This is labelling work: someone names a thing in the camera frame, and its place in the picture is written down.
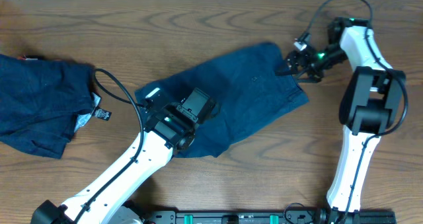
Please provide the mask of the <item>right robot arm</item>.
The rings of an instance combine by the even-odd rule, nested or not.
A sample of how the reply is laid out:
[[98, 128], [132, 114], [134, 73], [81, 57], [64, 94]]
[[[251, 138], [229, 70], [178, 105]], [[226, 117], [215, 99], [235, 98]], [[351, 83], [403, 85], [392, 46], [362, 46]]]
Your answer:
[[366, 173], [380, 139], [403, 122], [397, 119], [400, 105], [408, 105], [406, 75], [393, 69], [383, 58], [374, 40], [369, 19], [335, 18], [328, 26], [328, 46], [316, 50], [311, 35], [304, 32], [296, 49], [285, 58], [277, 76], [298, 83], [318, 83], [324, 72], [349, 61], [352, 77], [342, 97], [338, 119], [343, 126], [342, 150], [334, 180], [327, 192], [329, 209], [302, 209], [290, 215], [288, 223], [395, 223], [392, 211], [362, 211], [361, 194]]

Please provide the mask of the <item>blue denim shorts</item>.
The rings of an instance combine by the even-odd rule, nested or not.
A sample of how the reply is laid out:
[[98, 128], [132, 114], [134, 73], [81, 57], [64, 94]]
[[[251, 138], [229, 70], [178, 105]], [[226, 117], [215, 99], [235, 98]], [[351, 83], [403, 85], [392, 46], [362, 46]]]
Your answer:
[[215, 117], [196, 130], [196, 138], [179, 158], [218, 157], [229, 146], [246, 139], [309, 99], [287, 70], [281, 49], [262, 42], [219, 56], [135, 92], [138, 100], [159, 87], [173, 102], [199, 88], [217, 102]]

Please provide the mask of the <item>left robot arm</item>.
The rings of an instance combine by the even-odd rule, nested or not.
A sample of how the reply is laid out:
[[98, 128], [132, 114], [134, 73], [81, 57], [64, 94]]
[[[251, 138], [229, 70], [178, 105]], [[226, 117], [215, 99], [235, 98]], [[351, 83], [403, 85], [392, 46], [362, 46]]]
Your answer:
[[195, 140], [200, 124], [215, 108], [212, 97], [195, 88], [173, 102], [160, 88], [141, 101], [147, 120], [128, 149], [95, 181], [56, 206], [46, 200], [33, 213], [31, 223], [143, 223], [123, 206], [125, 201], [173, 155]]

